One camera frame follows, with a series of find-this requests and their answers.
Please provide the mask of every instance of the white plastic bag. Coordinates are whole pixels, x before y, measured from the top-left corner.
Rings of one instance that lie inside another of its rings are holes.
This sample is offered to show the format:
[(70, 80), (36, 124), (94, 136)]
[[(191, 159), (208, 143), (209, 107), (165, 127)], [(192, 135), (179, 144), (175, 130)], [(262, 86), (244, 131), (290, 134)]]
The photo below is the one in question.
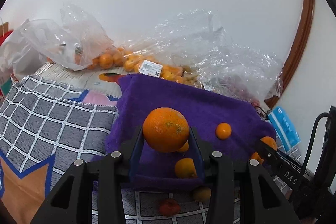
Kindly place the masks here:
[(13, 72), (18, 80), (34, 74), (46, 62), (46, 58), (40, 55), (21, 34), (28, 22), (27, 19), (14, 30), (0, 47), (0, 70), (6, 74)]
[(115, 49), (94, 16), (73, 4), (65, 5), (60, 12), (63, 28), (51, 19), (39, 19), (27, 23), (21, 31), (32, 47), (53, 62), (82, 70), (105, 50)]

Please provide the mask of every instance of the pink patch on blanket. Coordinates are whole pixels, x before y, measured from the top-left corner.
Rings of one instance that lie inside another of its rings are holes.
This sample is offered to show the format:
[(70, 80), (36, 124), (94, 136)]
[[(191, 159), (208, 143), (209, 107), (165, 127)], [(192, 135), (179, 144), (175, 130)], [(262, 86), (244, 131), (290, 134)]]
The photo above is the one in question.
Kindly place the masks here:
[(117, 101), (111, 101), (105, 94), (96, 91), (89, 91), (83, 99), (82, 103), (105, 106), (117, 105)]

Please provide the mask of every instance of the clear plastic wrap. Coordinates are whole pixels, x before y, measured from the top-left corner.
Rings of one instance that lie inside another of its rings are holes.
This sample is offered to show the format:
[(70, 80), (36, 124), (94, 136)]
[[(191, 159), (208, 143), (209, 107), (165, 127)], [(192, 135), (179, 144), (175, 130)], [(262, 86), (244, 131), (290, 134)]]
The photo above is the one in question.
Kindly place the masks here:
[(73, 4), (64, 5), (60, 12), (63, 27), (51, 19), (25, 25), (21, 33), (33, 48), (72, 70), (123, 65), (122, 55), (94, 16)]
[(232, 43), (211, 11), (181, 13), (124, 47), (128, 71), (147, 59), (163, 65), (164, 79), (249, 102), (281, 92), (282, 61)]

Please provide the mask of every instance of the metal screw head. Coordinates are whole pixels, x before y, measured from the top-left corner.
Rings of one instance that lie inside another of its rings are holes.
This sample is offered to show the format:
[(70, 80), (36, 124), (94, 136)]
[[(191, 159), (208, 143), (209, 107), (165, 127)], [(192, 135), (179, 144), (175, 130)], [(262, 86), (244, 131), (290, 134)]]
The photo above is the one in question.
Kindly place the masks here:
[(255, 159), (251, 159), (250, 160), (250, 165), (252, 165), (252, 166), (258, 166), (259, 162), (257, 160), (255, 160)]
[(111, 153), (112, 158), (119, 158), (121, 156), (121, 153), (119, 151), (114, 151)]
[(215, 157), (215, 158), (220, 158), (222, 156), (222, 153), (219, 152), (219, 151), (213, 151), (212, 152), (212, 155)]
[(83, 160), (82, 160), (82, 159), (77, 159), (77, 160), (75, 160), (75, 161), (73, 162), (73, 164), (74, 164), (75, 166), (80, 166), (80, 165), (83, 164)]

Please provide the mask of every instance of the orange star pattern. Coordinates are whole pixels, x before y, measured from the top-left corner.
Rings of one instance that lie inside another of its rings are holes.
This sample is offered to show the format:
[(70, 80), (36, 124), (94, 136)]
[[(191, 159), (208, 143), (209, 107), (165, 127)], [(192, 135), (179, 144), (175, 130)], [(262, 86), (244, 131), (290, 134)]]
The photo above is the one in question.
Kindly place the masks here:
[(51, 164), (49, 158), (30, 167), (19, 178), (18, 171), (13, 171), (14, 166), (10, 166), (11, 163), (4, 160), (3, 156), (0, 157), (4, 187), (1, 200), (17, 224), (29, 224), (45, 199), (46, 180), (51, 178), (51, 175), (47, 175)]

